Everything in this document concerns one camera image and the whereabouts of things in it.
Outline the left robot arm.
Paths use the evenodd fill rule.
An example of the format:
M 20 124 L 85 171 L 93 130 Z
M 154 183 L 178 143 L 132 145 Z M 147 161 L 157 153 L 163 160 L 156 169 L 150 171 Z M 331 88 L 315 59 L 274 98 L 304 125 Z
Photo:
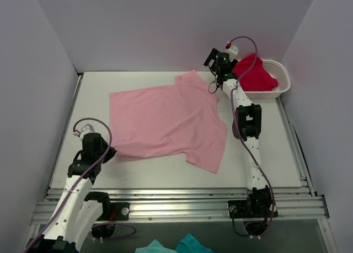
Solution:
M 81 139 L 82 150 L 68 168 L 60 200 L 45 227 L 30 239 L 25 252 L 79 252 L 98 219 L 111 214 L 109 195 L 92 186 L 101 165 L 116 153 L 101 134 L 90 132 Z

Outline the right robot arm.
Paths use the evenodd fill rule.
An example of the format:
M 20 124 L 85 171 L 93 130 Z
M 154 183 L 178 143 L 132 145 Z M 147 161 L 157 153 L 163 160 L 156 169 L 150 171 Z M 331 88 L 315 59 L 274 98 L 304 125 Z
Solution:
M 243 200 L 228 201 L 229 216 L 233 218 L 277 217 L 274 191 L 261 168 L 259 137 L 262 108 L 253 103 L 242 89 L 239 77 L 233 72 L 237 60 L 229 52 L 213 48 L 204 66 L 215 76 L 216 88 L 220 88 L 231 101 L 232 132 L 245 148 L 247 196 Z

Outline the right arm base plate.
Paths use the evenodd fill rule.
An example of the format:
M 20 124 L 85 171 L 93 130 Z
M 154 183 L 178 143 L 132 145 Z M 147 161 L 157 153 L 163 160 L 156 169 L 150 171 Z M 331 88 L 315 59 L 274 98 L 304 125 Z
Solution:
M 271 203 L 259 200 L 229 200 L 227 202 L 229 217 L 241 218 L 269 218 L 272 212 Z

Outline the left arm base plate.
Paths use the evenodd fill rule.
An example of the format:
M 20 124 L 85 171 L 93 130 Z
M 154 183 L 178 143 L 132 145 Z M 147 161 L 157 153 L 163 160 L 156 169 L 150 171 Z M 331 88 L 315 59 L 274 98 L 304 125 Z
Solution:
M 127 221 L 129 219 L 130 203 L 109 202 L 103 203 L 103 213 L 97 221 Z

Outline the pink t-shirt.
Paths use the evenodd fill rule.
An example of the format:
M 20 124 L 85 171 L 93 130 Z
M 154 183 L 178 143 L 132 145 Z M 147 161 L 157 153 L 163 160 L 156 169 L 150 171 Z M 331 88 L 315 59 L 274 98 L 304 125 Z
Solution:
M 218 97 L 192 70 L 161 85 L 109 95 L 109 127 L 118 155 L 154 158 L 184 153 L 186 161 L 212 173 L 221 165 L 227 128 Z

